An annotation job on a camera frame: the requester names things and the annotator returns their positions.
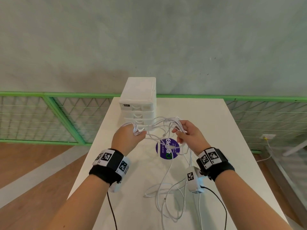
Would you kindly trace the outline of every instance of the left hand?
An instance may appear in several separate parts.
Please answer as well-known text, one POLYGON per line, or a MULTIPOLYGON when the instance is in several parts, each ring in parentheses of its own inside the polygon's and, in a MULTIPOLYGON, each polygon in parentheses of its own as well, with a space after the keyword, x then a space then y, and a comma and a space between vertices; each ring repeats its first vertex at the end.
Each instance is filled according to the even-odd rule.
POLYGON ((133 125, 128 124, 120 127, 115 132, 112 140, 111 148, 120 151, 127 156, 143 139, 145 139, 146 131, 142 131, 139 135, 133 134, 133 125))

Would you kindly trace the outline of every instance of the forearm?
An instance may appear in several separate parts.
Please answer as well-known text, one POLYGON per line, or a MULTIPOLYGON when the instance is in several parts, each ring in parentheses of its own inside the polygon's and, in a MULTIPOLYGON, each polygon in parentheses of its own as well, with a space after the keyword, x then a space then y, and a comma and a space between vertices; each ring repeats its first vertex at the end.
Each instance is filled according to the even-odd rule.
POLYGON ((60 208, 47 230, 92 229, 109 184, 95 175, 89 175, 60 208))
POLYGON ((222 172, 215 184, 238 230, 291 230, 282 217, 235 171, 222 172))

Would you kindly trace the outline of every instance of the white table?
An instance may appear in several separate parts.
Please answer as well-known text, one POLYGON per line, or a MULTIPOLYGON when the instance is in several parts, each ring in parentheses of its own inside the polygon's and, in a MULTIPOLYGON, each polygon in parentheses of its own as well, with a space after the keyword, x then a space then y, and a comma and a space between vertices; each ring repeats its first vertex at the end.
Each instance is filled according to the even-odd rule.
MULTIPOLYGON (((69 196, 88 176, 96 156, 103 149, 110 147, 113 134, 123 123, 118 100, 117 97, 113 98, 69 196)), ((157 116, 179 116, 181 119, 187 119, 194 123, 208 142, 213 147, 219 148, 228 157, 243 180, 286 220, 224 100, 157 98, 157 116)), ((147 188, 161 182, 171 163, 170 160, 164 160, 157 156, 155 145, 156 142, 153 140, 140 142, 128 156, 132 165, 123 180, 120 192, 110 193, 119 230, 162 229, 161 214, 156 209, 154 198, 143 197, 147 188)), ((193 165, 197 166, 195 157, 193 157, 193 165)), ((174 184, 183 179, 186 167, 187 163, 182 156, 175 158, 165 182, 174 184)), ((219 195, 213 181, 206 178, 204 184, 219 195)), ((182 197, 178 193, 175 196, 178 197, 182 208, 182 197)), ((164 218, 165 229, 200 229, 198 197, 199 195, 187 190, 185 213, 177 223, 164 218)), ((173 197, 170 197, 168 204, 173 207, 173 215, 175 215, 173 197)), ((201 195, 201 215, 204 229, 224 229, 224 208, 210 192, 201 195)), ((236 229, 232 219, 230 216, 228 217, 227 229, 236 229)), ((115 229, 107 200, 102 205, 93 229, 115 229)))

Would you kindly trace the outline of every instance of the black cable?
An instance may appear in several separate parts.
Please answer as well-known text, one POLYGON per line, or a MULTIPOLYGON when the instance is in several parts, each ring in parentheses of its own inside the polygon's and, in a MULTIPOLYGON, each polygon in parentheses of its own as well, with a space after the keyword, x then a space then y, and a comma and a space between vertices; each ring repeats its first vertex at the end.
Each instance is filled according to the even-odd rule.
POLYGON ((114 215, 114 212, 113 212, 113 209, 112 209, 112 205, 111 205, 111 202, 110 202, 109 192, 107 192, 107 193, 106 193, 106 195, 108 196, 108 200, 109 200, 109 204, 110 204, 111 212, 112 212, 113 219, 114 219, 114 223, 115 223, 115 228, 116 228, 116 230, 117 230, 116 219, 115 219, 115 215, 114 215))
MULTIPOLYGON (((210 190, 209 188, 204 187, 204 186, 201 186, 201 188, 210 190)), ((227 210, 226 210, 226 207, 225 207, 225 205, 223 204, 223 202, 220 200, 220 198, 216 195, 216 193, 214 193, 212 190, 210 190, 210 191, 219 199, 219 201, 221 202, 221 204, 223 205, 223 207, 224 207, 224 209, 225 209, 225 213, 226 213, 226 218, 225 218, 225 230, 226 230, 226 225, 227 225, 227 210)))

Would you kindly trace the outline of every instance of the tangled white cable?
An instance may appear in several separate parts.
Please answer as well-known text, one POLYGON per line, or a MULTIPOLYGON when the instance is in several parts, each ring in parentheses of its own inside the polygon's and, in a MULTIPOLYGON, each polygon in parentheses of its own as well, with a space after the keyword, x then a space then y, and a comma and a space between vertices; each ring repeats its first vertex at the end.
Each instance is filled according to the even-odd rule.
MULTIPOLYGON (((164 179, 165 177, 167 176, 168 172, 170 171, 171 169, 171 166, 173 164, 173 160, 174 160, 174 152, 172 149, 175 149, 175 148, 183 148, 183 146, 185 146, 185 143, 183 143, 181 146, 179 147, 174 147, 174 146, 170 146, 170 145, 166 145, 162 139, 164 139, 166 137, 166 135, 168 134, 168 138, 170 138, 170 133, 171 133, 171 130, 176 128, 177 130, 179 131, 182 131, 182 132, 185 132, 182 124, 180 123, 179 121, 179 118, 176 117, 176 118, 165 118, 165 117, 157 117, 155 118, 156 119, 160 119, 158 121, 156 121, 154 124, 152 124, 151 126, 149 126, 149 130, 152 130, 152 129, 156 129, 156 128, 159 128, 159 129, 162 129, 164 131, 164 134, 162 137, 158 137, 156 135, 153 135, 153 134, 149 134, 147 133, 147 135, 149 136, 149 138, 145 138, 145 139, 151 139, 151 140, 154 140, 156 141, 157 143, 159 144, 162 144, 164 145, 167 149, 169 149, 169 151, 171 151, 171 155, 172 155, 172 162, 171 162, 171 165, 170 167, 168 168, 166 174, 164 175, 161 183, 159 184, 156 184, 156 185, 153 185, 151 187, 149 187, 146 191, 145 191, 145 194, 144 194, 144 197, 155 197, 155 202, 156 202, 156 207, 158 209, 158 211, 161 213, 161 221, 162 221, 162 228, 163 230, 165 230, 164 228, 164 221, 163 221, 163 218, 166 217, 166 218, 170 218, 173 222, 177 222, 183 215, 184 211, 185 211, 185 207, 186 207, 186 203, 185 203, 185 192, 186 192, 186 185, 187 185, 187 181, 186 181, 186 178, 182 179, 181 181, 177 182, 176 184, 171 184, 171 183, 164 183, 164 179), (177 185, 179 185, 179 183, 181 182, 185 182, 183 186, 181 186, 180 188, 177 187, 177 185), (163 185, 171 185, 171 188, 169 189, 162 189, 161 187, 163 185), (155 191, 152 191, 150 193, 148 193, 148 190, 154 188, 154 187, 157 187, 158 186, 158 189, 155 190, 155 191), (174 191, 178 190, 182 197, 183 197, 183 208, 182 208, 182 212, 180 213, 180 215, 178 216, 173 216, 169 209, 168 209, 168 206, 167 206, 167 197, 170 193, 174 193, 174 191), (160 206, 159 204, 159 195, 165 195, 163 201, 162 201, 162 205, 160 206)), ((133 124, 134 125, 134 134, 135 135, 138 135, 140 134, 140 132, 138 131, 137 129, 137 126, 135 123, 125 123, 123 126, 126 126, 128 124, 133 124)), ((191 166, 192 165, 192 151, 191 149, 188 147, 187 148, 187 151, 186 153, 177 153, 177 155, 181 155, 181 156, 184 156, 185 157, 185 160, 186 162, 188 163, 188 166, 191 166), (186 158, 186 154, 190 153, 190 158, 189 160, 186 158)))

